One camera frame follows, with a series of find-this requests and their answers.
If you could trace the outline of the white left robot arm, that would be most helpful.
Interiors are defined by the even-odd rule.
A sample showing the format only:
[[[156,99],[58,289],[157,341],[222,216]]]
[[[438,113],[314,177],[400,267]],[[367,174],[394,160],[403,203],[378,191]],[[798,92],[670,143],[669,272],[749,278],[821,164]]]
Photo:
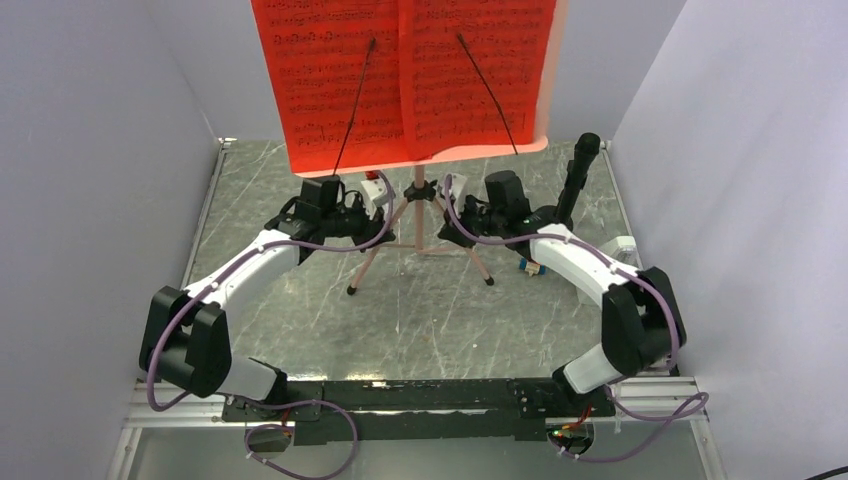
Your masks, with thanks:
[[[337,176],[307,178],[298,195],[269,219],[255,239],[213,273],[185,287],[164,286],[152,297],[139,353],[150,407],[164,411],[158,380],[181,395],[235,397],[264,420],[287,406],[287,374],[263,361],[237,356],[230,329],[251,299],[314,252],[329,251],[329,238],[349,238],[351,251],[392,239],[395,192],[384,173],[358,190]]]

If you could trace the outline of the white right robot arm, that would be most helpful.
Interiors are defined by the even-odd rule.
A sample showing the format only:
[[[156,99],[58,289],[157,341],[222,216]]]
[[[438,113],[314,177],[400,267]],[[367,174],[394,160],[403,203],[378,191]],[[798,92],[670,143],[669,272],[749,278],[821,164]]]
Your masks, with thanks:
[[[464,177],[444,176],[447,238],[511,249],[564,278],[601,311],[599,340],[552,374],[559,412],[576,415],[592,392],[651,366],[676,367],[686,331],[663,270],[638,269],[604,253],[560,222],[552,205],[531,209],[513,171],[487,181],[497,195],[482,201],[466,194]]]

